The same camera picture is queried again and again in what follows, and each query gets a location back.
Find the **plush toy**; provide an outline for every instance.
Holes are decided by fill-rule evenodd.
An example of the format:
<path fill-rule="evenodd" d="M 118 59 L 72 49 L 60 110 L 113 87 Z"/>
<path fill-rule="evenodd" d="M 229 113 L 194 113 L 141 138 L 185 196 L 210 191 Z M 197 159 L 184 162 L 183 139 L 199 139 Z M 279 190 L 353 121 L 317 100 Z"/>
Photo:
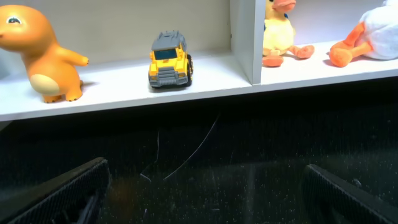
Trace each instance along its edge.
<path fill-rule="evenodd" d="M 0 7 L 0 48 L 18 52 L 30 84 L 46 103 L 65 95 L 67 101 L 81 97 L 82 81 L 74 65 L 88 65 L 88 58 L 62 48 L 47 18 L 27 6 Z"/>
<path fill-rule="evenodd" d="M 284 62 L 281 56 L 286 52 L 296 57 L 310 58 L 314 52 L 312 45 L 299 48 L 293 45 L 295 31 L 287 14 L 293 10 L 295 0 L 266 0 L 266 19 L 264 21 L 264 40 L 262 43 L 262 64 L 278 67 Z"/>
<path fill-rule="evenodd" d="M 347 66 L 360 55 L 380 60 L 398 57 L 398 0 L 384 1 L 381 7 L 363 14 L 348 37 L 329 53 L 337 67 Z"/>

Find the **toy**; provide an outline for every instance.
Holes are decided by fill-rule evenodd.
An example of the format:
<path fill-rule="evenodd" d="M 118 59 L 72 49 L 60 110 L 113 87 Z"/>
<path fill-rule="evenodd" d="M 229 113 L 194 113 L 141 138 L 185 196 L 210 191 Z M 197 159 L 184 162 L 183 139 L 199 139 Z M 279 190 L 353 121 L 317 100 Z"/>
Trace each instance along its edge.
<path fill-rule="evenodd" d="M 179 31 L 161 32 L 152 44 L 150 59 L 149 84 L 152 88 L 192 84 L 192 57 L 187 54 L 185 37 Z"/>
<path fill-rule="evenodd" d="M 293 45 L 295 30 L 287 14 L 295 7 L 295 0 L 266 0 L 266 19 L 264 21 L 264 40 L 262 42 L 262 64 L 278 67 L 284 62 L 281 55 L 286 52 L 296 57 L 310 58 L 314 53 L 312 45 L 299 48 Z"/>
<path fill-rule="evenodd" d="M 50 22 L 38 10 L 1 6 L 0 48 L 21 54 L 30 84 L 46 103 L 62 95 L 67 101 L 82 96 L 83 82 L 74 65 L 86 66 L 88 58 L 59 46 Z"/>
<path fill-rule="evenodd" d="M 381 7 L 363 14 L 347 38 L 329 53 L 337 67 L 347 66 L 360 55 L 380 60 L 398 57 L 398 0 L 384 1 Z"/>

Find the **duck's beak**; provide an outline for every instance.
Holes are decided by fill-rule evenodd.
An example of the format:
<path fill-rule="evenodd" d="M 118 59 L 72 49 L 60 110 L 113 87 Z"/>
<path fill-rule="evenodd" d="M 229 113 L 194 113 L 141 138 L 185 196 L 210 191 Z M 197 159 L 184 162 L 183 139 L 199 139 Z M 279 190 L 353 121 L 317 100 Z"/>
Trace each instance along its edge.
<path fill-rule="evenodd" d="M 281 13 L 287 13 L 293 10 L 296 5 L 296 0 L 274 0 L 272 8 Z"/>

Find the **toy truck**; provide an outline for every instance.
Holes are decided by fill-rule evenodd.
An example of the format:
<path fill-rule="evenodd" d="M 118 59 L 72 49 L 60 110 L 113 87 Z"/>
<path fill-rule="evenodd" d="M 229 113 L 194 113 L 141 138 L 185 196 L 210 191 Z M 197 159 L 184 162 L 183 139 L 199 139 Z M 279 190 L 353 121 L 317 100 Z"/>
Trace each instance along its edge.
<path fill-rule="evenodd" d="M 161 32 L 152 44 L 150 59 L 149 83 L 152 88 L 192 84 L 192 57 L 187 54 L 185 37 L 179 31 Z"/>

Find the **white plush toy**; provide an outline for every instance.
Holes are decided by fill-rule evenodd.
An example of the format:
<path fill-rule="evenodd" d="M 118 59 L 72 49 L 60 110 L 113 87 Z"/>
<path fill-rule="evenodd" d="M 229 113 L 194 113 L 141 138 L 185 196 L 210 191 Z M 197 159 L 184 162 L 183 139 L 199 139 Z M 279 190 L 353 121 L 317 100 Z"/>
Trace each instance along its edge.
<path fill-rule="evenodd" d="M 363 14 L 348 37 L 329 53 L 338 67 L 345 67 L 360 55 L 380 60 L 398 58 L 398 0 L 386 0 L 381 7 Z"/>

